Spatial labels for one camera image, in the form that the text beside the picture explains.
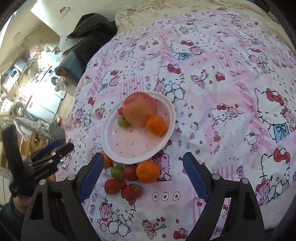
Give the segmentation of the person's left hand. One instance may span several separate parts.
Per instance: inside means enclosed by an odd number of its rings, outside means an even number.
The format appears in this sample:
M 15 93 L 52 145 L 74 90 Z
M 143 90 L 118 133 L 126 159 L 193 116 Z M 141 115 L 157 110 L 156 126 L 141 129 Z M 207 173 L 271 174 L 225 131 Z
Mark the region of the person's left hand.
M 28 206 L 30 204 L 31 197 L 18 195 L 17 197 L 13 198 L 14 205 L 16 209 L 21 212 L 22 214 L 25 214 Z

